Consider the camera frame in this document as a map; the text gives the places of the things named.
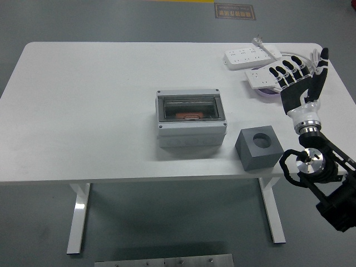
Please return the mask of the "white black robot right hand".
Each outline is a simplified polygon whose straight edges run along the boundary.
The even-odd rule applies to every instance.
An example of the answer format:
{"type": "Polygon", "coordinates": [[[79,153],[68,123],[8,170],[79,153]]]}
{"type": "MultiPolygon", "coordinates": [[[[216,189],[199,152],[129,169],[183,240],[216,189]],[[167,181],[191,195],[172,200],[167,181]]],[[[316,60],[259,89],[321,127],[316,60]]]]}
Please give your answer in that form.
{"type": "Polygon", "coordinates": [[[318,116],[319,97],[327,79],[329,49],[323,48],[320,55],[314,55],[314,58],[318,61],[313,73],[298,56],[291,56],[289,61],[283,60],[282,66],[269,68],[281,87],[284,112],[292,119],[298,134],[308,127],[314,131],[322,127],[318,116]]]}

